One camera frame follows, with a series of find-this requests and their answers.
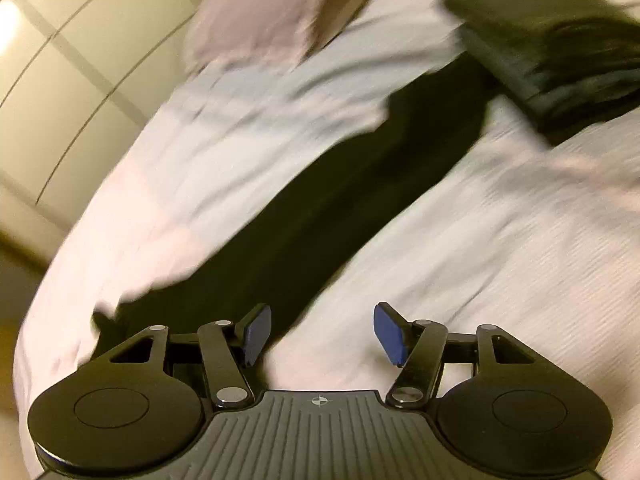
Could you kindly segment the black zip fleece jacket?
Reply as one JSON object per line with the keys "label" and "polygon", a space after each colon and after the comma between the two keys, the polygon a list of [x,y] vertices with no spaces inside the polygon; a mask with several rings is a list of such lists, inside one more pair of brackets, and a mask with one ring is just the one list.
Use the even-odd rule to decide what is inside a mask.
{"label": "black zip fleece jacket", "polygon": [[332,146],[190,278],[93,315],[103,354],[151,325],[177,334],[269,312],[240,337],[256,359],[358,250],[441,181],[480,136],[495,78],[469,55],[394,92],[385,122]]}

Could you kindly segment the folded dark clothes stack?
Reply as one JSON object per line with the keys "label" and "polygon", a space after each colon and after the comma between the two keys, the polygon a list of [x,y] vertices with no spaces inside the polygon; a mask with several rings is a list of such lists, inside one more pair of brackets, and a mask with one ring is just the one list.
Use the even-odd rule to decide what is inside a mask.
{"label": "folded dark clothes stack", "polygon": [[558,145],[639,105],[639,22],[606,0],[442,0],[469,55]]}

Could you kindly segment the pink grey bedspread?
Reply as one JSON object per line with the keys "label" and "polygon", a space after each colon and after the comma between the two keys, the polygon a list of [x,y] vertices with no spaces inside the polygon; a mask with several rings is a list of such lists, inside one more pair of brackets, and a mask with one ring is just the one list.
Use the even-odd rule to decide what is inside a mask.
{"label": "pink grey bedspread", "polygon": [[[294,70],[214,67],[180,86],[53,259],[14,353],[18,414],[90,356],[113,309],[191,274],[387,97],[457,54],[438,0],[370,0]],[[386,301],[464,332],[494,323],[595,391],[609,479],[639,474],[639,115],[546,148],[508,100],[450,174],[364,246],[266,356],[279,389],[386,389]]]}

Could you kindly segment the cream wardrobe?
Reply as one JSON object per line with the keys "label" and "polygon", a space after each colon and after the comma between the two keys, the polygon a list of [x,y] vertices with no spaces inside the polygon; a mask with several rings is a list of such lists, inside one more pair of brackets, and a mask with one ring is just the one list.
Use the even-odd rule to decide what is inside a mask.
{"label": "cream wardrobe", "polygon": [[53,258],[183,80],[200,0],[1,0],[1,233]]}

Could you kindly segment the mauve pillow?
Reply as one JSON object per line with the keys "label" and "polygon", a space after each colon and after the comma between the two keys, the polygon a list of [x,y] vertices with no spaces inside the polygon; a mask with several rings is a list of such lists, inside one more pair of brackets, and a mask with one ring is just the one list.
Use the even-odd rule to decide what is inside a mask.
{"label": "mauve pillow", "polygon": [[323,49],[367,0],[202,0],[184,37],[189,75],[215,64],[292,68]]}

